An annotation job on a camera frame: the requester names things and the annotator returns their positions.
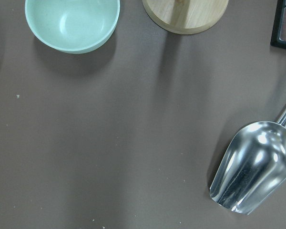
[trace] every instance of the mint green bowl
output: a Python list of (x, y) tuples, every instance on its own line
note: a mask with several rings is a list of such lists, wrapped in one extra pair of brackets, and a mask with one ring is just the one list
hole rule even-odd
[(120, 0), (26, 0), (25, 16), (34, 35), (67, 53), (86, 53), (112, 35)]

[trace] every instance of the plastic bowl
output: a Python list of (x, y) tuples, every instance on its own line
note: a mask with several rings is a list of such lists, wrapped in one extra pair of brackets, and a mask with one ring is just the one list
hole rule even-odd
[(86, 53), (112, 35), (120, 0), (26, 0), (25, 16), (34, 35), (67, 53)]

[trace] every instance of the silver scoop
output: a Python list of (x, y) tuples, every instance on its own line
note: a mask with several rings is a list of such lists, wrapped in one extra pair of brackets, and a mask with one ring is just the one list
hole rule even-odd
[(286, 108), (275, 122), (255, 122), (234, 136), (210, 187), (231, 211), (250, 214), (286, 180)]

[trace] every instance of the wooden disc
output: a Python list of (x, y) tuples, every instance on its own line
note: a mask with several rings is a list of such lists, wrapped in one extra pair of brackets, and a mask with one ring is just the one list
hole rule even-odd
[(229, 0), (142, 0), (147, 14), (159, 26), (178, 34), (194, 34), (212, 27)]

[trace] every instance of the table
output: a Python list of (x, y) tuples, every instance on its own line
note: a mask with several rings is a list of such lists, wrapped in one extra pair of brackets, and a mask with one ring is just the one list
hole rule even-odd
[(286, 229), (286, 182), (249, 216), (209, 197), (227, 144), (286, 103), (276, 0), (195, 35), (121, 0), (101, 48), (66, 54), (0, 0), (0, 229)]

